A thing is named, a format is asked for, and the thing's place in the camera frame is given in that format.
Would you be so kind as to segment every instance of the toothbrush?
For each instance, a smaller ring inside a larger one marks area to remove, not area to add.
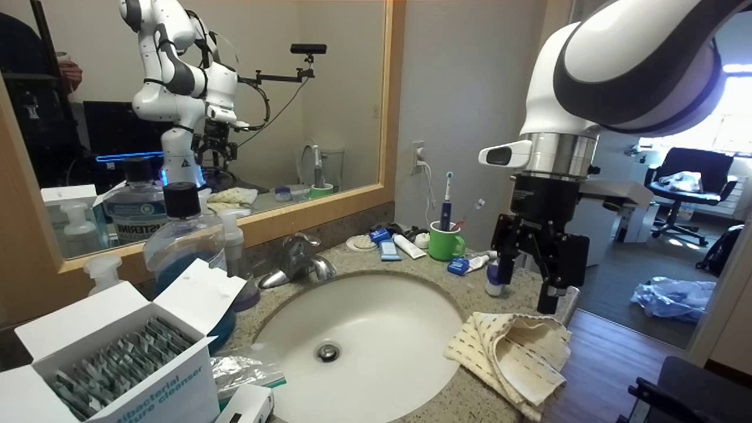
[[[472,209],[467,209],[467,213],[457,222],[457,224],[452,224],[452,231],[459,231],[465,224],[467,224],[467,219],[474,213],[474,211],[481,211],[487,206],[487,201],[476,201],[474,202],[474,206]]]
[[[440,222],[440,231],[449,231],[451,228],[451,172],[447,172],[447,185],[444,185],[444,202],[441,202],[441,222]]]

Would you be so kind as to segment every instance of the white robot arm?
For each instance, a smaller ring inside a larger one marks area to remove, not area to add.
[[[531,255],[542,272],[539,312],[582,285],[588,241],[563,233],[588,178],[597,128],[673,134],[699,122],[723,89],[711,35],[752,0],[618,0],[542,44],[518,141],[478,150],[489,166],[516,170],[511,217],[501,213],[492,248],[501,277]]]
[[[119,14],[138,33],[146,74],[134,111],[140,119],[174,122],[161,137],[167,185],[197,184],[200,170],[190,150],[197,122],[206,117],[235,129],[248,128],[235,116],[236,76],[217,61],[202,18],[179,0],[119,0]],[[202,68],[181,58],[192,44],[203,54]]]

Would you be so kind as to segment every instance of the floor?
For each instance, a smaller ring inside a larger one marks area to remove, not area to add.
[[[628,416],[635,398],[628,392],[637,377],[655,380],[673,345],[619,327],[610,320],[575,311],[568,330],[570,358],[563,367],[566,386],[552,400],[544,423],[610,423]]]
[[[717,282],[713,276],[694,271],[694,263],[705,257],[709,244],[727,228],[727,224],[697,224],[706,236],[706,248],[682,244],[671,237],[647,241],[640,244],[615,242],[605,251],[604,260],[588,271],[585,286],[581,292],[581,307],[609,318],[618,324],[631,327],[640,335],[655,337],[676,347],[689,347],[694,324],[676,320],[647,318],[630,299],[637,285],[650,277]]]

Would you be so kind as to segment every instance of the electric toothbrush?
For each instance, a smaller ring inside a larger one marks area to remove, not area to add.
[[[451,228],[451,178],[452,178],[452,175],[447,172],[440,231],[449,231]]]

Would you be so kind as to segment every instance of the carpet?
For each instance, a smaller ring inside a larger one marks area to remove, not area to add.
[[[650,277],[717,282],[713,276],[694,271],[694,263],[723,231],[726,226],[705,224],[699,228],[699,233],[706,236],[705,250],[671,237],[650,237],[644,244],[610,244],[604,260],[588,268],[578,307],[686,351],[694,335],[694,324],[647,318],[639,306],[630,303],[630,299],[637,285]]]

